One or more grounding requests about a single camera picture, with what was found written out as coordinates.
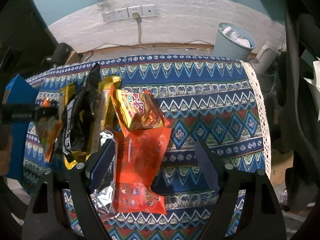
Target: snack bag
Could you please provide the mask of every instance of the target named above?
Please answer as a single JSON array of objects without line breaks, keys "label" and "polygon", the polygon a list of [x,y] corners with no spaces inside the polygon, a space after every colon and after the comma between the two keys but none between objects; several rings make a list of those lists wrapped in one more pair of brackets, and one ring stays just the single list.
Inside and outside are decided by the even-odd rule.
[{"label": "snack bag", "polygon": [[[103,144],[108,140],[114,141],[114,135],[110,130],[108,130],[108,128],[103,130],[103,132],[101,132],[100,135],[101,135],[101,140],[100,140],[101,147],[103,147]],[[113,176],[114,169],[115,169],[115,151],[113,151],[113,149],[114,148],[112,146],[106,148],[104,153],[105,155],[101,157],[104,160],[100,159],[99,164],[97,164],[98,166],[95,166],[96,168],[98,167],[98,169],[100,169],[99,165],[101,165],[101,174],[104,175],[102,181],[100,182],[100,178],[101,178],[100,176],[91,177],[91,182],[92,180],[96,180],[96,181],[94,181],[91,184],[93,187],[92,186],[89,187],[90,191],[92,192],[91,200],[102,222],[116,215],[115,211],[111,208],[112,195],[115,187],[114,176]],[[103,164],[101,163],[108,162],[106,160],[109,160],[109,158],[112,158],[112,160],[110,162],[109,167],[106,169],[105,167],[103,167]]]},{"label": "snack bag", "polygon": [[132,130],[167,127],[169,125],[168,120],[163,116],[147,90],[138,94],[115,89],[111,95],[111,100],[125,137]]},{"label": "snack bag", "polygon": [[[50,107],[51,102],[49,98],[45,98],[40,107]],[[44,150],[44,160],[50,161],[53,145],[58,137],[62,126],[62,121],[58,120],[57,116],[41,117],[36,121],[36,133],[39,136],[41,146]]]},{"label": "snack bag", "polygon": [[63,109],[68,103],[69,99],[71,96],[75,93],[75,84],[71,83],[63,88],[60,89],[59,91],[59,120],[61,121]]},{"label": "snack bag", "polygon": [[63,162],[67,170],[71,170],[78,163],[85,163],[85,161],[89,158],[89,154],[76,151],[72,153],[72,157],[73,159],[69,162],[66,156],[63,155]]},{"label": "snack bag", "polygon": [[134,130],[127,137],[115,132],[117,144],[115,189],[116,212],[166,214],[164,197],[151,191],[170,138],[171,128]]},{"label": "snack bag", "polygon": [[100,133],[106,125],[112,125],[115,114],[110,101],[111,87],[119,88],[121,78],[119,76],[109,76],[99,83],[99,101],[94,114],[94,123],[91,128],[88,153],[94,153],[99,150]]},{"label": "snack bag", "polygon": [[62,113],[63,130],[59,135],[60,148],[69,163],[87,155],[90,128],[94,121],[100,82],[100,65],[88,73],[84,86],[69,99]]}]

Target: black clamp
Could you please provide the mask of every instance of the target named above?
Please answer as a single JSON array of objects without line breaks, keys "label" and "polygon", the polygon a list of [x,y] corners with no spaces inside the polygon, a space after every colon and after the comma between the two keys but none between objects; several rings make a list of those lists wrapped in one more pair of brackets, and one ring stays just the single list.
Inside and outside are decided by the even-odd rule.
[{"label": "black clamp", "polygon": [[[78,163],[64,172],[45,170],[28,207],[22,240],[112,240],[93,206],[90,192],[96,187],[91,181],[99,181],[102,177],[99,167],[110,165],[115,150],[114,141],[107,140],[86,163]],[[286,240],[282,211],[263,170],[255,173],[238,171],[212,154],[204,141],[195,143],[195,152],[208,155],[221,186],[220,197],[199,240]],[[62,194],[64,188],[71,191],[84,236],[70,230]],[[246,193],[240,223],[235,234],[225,237],[241,189]]]}]

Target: yellow snack bag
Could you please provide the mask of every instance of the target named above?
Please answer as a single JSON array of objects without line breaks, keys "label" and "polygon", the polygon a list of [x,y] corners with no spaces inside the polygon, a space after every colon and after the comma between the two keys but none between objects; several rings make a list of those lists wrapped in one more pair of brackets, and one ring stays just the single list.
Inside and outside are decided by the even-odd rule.
[{"label": "yellow snack bag", "polygon": [[68,162],[66,156],[63,155],[64,165],[68,170],[71,170],[74,166],[77,165],[77,163],[85,163],[90,155],[82,152],[73,152],[72,156],[74,157],[74,160],[71,162]]},{"label": "yellow snack bag", "polygon": [[111,88],[120,87],[121,78],[119,76],[105,77],[99,83],[100,98],[94,115],[94,123],[91,129],[89,151],[88,153],[97,152],[100,148],[100,133],[106,125],[112,126],[115,114],[114,108],[110,101]]},{"label": "yellow snack bag", "polygon": [[71,83],[60,89],[59,91],[59,120],[60,121],[61,121],[63,109],[68,103],[71,96],[75,93],[75,91],[76,91],[76,88],[74,83]]}]

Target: red snack bag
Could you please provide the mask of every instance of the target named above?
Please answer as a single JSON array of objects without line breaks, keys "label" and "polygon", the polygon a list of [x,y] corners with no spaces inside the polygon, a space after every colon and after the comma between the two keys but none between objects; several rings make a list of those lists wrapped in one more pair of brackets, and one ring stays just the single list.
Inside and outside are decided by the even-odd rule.
[{"label": "red snack bag", "polygon": [[151,191],[169,142],[171,128],[134,130],[124,137],[115,132],[117,143],[115,189],[116,212],[166,214],[164,197]]}]

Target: white brick wall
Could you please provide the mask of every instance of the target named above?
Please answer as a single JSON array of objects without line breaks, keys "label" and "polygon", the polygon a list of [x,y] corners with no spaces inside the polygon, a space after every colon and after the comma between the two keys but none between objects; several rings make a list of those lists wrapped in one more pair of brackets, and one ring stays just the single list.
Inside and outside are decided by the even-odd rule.
[{"label": "white brick wall", "polygon": [[281,46],[284,26],[270,17],[228,0],[107,0],[76,11],[51,24],[48,30],[57,42],[71,45],[77,52],[136,45],[135,19],[105,24],[101,13],[128,6],[156,4],[158,16],[143,18],[142,43],[203,40],[214,44],[220,22],[245,28],[255,39],[257,53],[266,41]]}]

